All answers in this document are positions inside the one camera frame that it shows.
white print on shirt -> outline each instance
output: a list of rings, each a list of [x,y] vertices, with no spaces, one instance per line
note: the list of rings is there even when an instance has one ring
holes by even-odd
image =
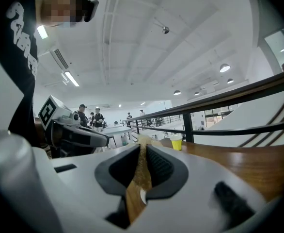
[[[24,51],[24,57],[28,58],[28,68],[36,78],[37,60],[30,54],[31,42],[29,35],[22,31],[24,27],[24,8],[19,2],[14,2],[6,12],[6,17],[12,19],[16,13],[19,17],[11,22],[11,29],[14,31],[13,43]]]

yellow cup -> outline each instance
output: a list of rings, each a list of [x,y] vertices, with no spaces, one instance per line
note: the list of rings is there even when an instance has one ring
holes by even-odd
[[[171,139],[174,150],[182,149],[182,135],[181,134],[171,135],[170,139]]]

ceiling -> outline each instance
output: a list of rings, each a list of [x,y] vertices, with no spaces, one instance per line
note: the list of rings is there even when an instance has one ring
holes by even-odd
[[[221,90],[245,80],[253,44],[249,0],[99,0],[89,23],[46,31],[35,33],[37,82],[71,104],[169,100],[176,89],[186,98],[214,81]],[[61,82],[54,49],[80,87]],[[220,73],[223,63],[232,68]]]

security camera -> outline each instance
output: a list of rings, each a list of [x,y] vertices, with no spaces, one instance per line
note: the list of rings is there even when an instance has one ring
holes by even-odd
[[[170,29],[169,29],[168,27],[166,27],[166,26],[162,28],[162,32],[163,32],[164,34],[169,33],[169,31],[170,31]]]

metal railing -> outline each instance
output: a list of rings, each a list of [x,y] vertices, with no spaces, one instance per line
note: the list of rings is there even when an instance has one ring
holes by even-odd
[[[248,128],[248,129],[237,129],[237,130],[208,130],[208,131],[196,131],[193,130],[191,113],[199,112],[204,110],[210,110],[214,108],[234,105],[242,102],[247,102],[259,98],[263,98],[275,93],[284,91],[284,72],[264,79],[259,82],[255,82],[244,87],[225,92],[213,97],[202,99],[199,101],[191,102],[167,110],[159,111],[156,113],[140,116],[124,120],[123,122],[133,121],[135,122],[134,128],[136,133],[140,133],[140,129],[150,129],[155,131],[171,132],[171,133],[182,133],[186,135],[187,142],[194,142],[193,135],[242,135],[242,134],[256,134],[274,132],[278,130],[284,130],[284,122],[271,124],[267,126]],[[183,117],[184,130],[172,130],[163,128],[152,128],[146,127],[143,122],[148,120],[154,120],[156,118],[163,118],[172,116]]]

